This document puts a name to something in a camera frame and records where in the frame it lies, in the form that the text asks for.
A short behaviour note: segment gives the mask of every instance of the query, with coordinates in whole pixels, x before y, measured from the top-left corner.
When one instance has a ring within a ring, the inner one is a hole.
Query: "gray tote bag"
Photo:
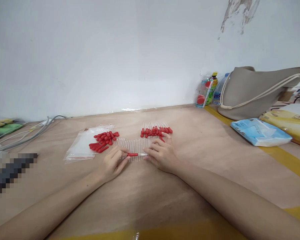
[[[258,118],[273,106],[282,92],[300,82],[300,67],[256,72],[236,67],[225,81],[218,112],[233,120]]]

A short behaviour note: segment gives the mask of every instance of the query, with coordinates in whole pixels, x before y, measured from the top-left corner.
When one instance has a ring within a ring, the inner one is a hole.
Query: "bag strap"
[[[281,88],[282,86],[286,85],[287,83],[289,83],[289,82],[293,81],[294,79],[300,77],[300,73],[293,74],[293,75],[291,75],[290,77],[287,77],[286,79],[282,80],[281,82],[275,84],[274,86],[272,86],[272,87],[269,88],[268,90],[264,91],[263,93],[259,94],[258,96],[256,96],[256,97],[250,99],[249,101],[240,103],[240,104],[238,104],[238,105],[232,107],[232,106],[226,106],[226,105],[223,105],[223,94],[224,94],[224,90],[226,89],[226,85],[227,85],[227,83],[228,83],[228,81],[229,81],[229,78],[230,78],[230,75],[231,75],[232,73],[233,73],[233,72],[231,72],[231,73],[228,75],[226,81],[224,82],[224,85],[223,85],[223,87],[222,87],[222,90],[221,90],[221,95],[220,95],[220,106],[221,106],[221,108],[223,108],[223,109],[234,109],[234,108],[238,108],[238,107],[244,106],[244,105],[246,105],[246,104],[248,104],[248,103],[250,103],[250,102],[252,102],[252,101],[255,101],[255,100],[257,100],[257,99],[260,99],[260,98],[263,98],[263,97],[265,97],[265,96],[268,96],[269,94],[271,94],[271,93],[277,91],[279,88]]]

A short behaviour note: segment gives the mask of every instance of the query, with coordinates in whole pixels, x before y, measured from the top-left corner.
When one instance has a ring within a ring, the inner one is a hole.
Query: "person's left hand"
[[[94,171],[103,183],[109,182],[117,177],[131,157],[127,157],[129,151],[126,148],[114,147],[104,159],[99,159]]]

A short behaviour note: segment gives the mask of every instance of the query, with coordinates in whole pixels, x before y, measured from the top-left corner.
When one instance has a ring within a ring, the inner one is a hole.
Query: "forearm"
[[[185,163],[178,163],[172,173],[248,238],[300,239],[300,221],[241,185]]]
[[[89,174],[60,192],[50,195],[0,226],[0,239],[44,239],[102,184],[103,181]]]

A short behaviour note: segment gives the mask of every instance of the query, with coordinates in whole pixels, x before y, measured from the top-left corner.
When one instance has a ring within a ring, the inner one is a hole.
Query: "hand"
[[[149,156],[144,157],[144,160],[151,162],[164,172],[172,173],[179,160],[174,153],[170,135],[167,133],[162,134],[167,138],[166,143],[160,139],[155,139],[149,148],[143,149],[149,154]]]
[[[122,147],[114,147],[104,159],[98,160],[95,174],[101,177],[103,183],[109,182],[118,176],[131,157],[127,157],[128,150]]]

